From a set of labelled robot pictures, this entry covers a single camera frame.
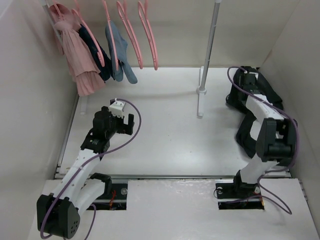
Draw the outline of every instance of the white wall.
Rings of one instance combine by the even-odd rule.
[[[0,18],[0,239],[24,240],[76,96],[37,0],[14,0]]]
[[[9,4],[12,2],[12,0],[1,0],[0,1],[0,16],[5,12]]]
[[[61,0],[74,8],[73,0]],[[107,50],[106,14],[101,0],[78,0],[83,18]],[[116,1],[106,1],[110,18],[128,35],[120,20]],[[224,0],[220,5],[212,66],[261,66],[286,25],[299,0]],[[138,15],[138,0],[127,0],[128,16],[137,35],[145,66],[152,57],[146,34]],[[204,64],[214,0],[149,0],[148,16],[153,29],[161,67],[199,67]],[[133,47],[128,47],[132,66],[138,61]]]
[[[301,0],[261,71],[298,119],[301,150],[294,168],[302,179],[320,233],[320,1]]]

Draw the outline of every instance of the hanging clothes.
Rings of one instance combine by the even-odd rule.
[[[109,53],[110,53],[111,61],[112,61],[112,69],[113,69],[114,79],[117,82],[121,82],[124,78],[124,73],[125,73],[126,78],[128,79],[129,83],[136,84],[138,82],[138,79],[137,79],[136,75],[134,74],[134,72],[132,71],[132,68],[127,60],[128,43],[120,35],[120,32],[118,31],[116,25],[112,21],[110,21],[110,25],[111,25],[111,30],[112,30],[112,34],[113,34],[116,55],[117,55],[118,63],[119,63],[119,69],[117,71],[111,33],[109,30],[109,26],[107,25],[105,27],[105,36],[108,41]]]
[[[97,67],[86,43],[80,38],[77,31],[81,25],[71,11],[57,4],[62,17],[59,17],[55,6],[49,10],[55,21],[54,27],[61,32],[62,48],[66,56],[69,73],[76,82],[79,96],[87,96],[105,86],[99,76],[100,70]]]
[[[99,47],[101,49],[102,55],[103,55],[103,59],[104,59],[104,66],[101,65],[101,62],[98,58],[98,50],[97,47],[94,43],[94,41],[92,40],[89,32],[87,31],[87,29],[85,28],[85,26],[83,26],[81,24],[81,28],[78,30],[79,36],[80,38],[82,38],[82,40],[85,42],[85,44],[88,46],[90,53],[93,57],[93,60],[95,62],[95,64],[97,65],[97,67],[100,70],[100,77],[102,78],[102,80],[104,82],[106,82],[110,76],[114,79],[114,73],[112,71],[112,63],[110,58],[107,56],[106,52],[103,50],[103,48],[100,46]]]

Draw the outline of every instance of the pole base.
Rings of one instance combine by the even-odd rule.
[[[207,89],[204,88],[204,90],[200,90],[200,84],[201,84],[203,73],[204,73],[204,66],[200,68],[199,86],[196,89],[196,93],[198,94],[198,110],[197,110],[198,118],[202,118],[205,113],[205,95],[207,93]]]
[[[81,96],[79,98],[79,101],[80,101],[80,115],[86,115],[87,114],[88,98],[89,98],[89,96]]]

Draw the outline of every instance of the navy cloth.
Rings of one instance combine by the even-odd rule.
[[[112,63],[110,58],[107,56],[106,52],[103,50],[103,48],[100,46],[102,55],[103,55],[103,59],[104,59],[104,66],[101,65],[101,62],[98,58],[98,50],[96,48],[96,45],[94,43],[94,41],[92,40],[89,32],[87,31],[87,29],[81,24],[81,28],[78,31],[80,38],[85,42],[85,44],[88,46],[90,53],[92,55],[92,58],[96,64],[96,66],[98,67],[98,69],[100,70],[100,77],[102,78],[102,80],[104,82],[106,82],[110,76],[114,78],[114,74],[112,71]]]
[[[134,72],[132,71],[131,66],[129,65],[128,60],[127,60],[128,43],[120,35],[116,25],[112,21],[110,21],[110,25],[111,25],[111,30],[112,30],[113,39],[114,39],[114,45],[115,45],[115,49],[116,49],[116,55],[117,55],[118,64],[119,64],[119,69],[117,71],[116,70],[116,60],[115,60],[115,54],[114,54],[114,47],[113,47],[112,39],[111,39],[111,33],[109,31],[109,26],[106,26],[105,27],[105,36],[108,41],[114,79],[117,82],[121,82],[124,79],[124,73],[125,73],[126,78],[128,79],[129,83],[136,84],[138,82],[138,79],[137,79],[136,75],[134,74]]]

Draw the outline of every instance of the light blue cloth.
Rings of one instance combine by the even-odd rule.
[[[106,26],[105,27],[105,36],[108,41],[114,79],[117,82],[121,82],[124,79],[124,73],[125,73],[126,78],[128,79],[129,83],[136,84],[138,82],[138,79],[137,79],[136,75],[134,74],[134,72],[132,71],[131,66],[129,65],[128,60],[127,60],[128,43],[120,35],[120,32],[118,31],[116,25],[112,21],[110,21],[110,25],[111,25],[112,34],[113,34],[116,55],[117,55],[118,63],[119,63],[119,69],[117,71],[116,70],[116,60],[115,60],[115,55],[114,55],[114,48],[113,48],[112,40],[111,40],[111,34],[109,31],[109,27]]]

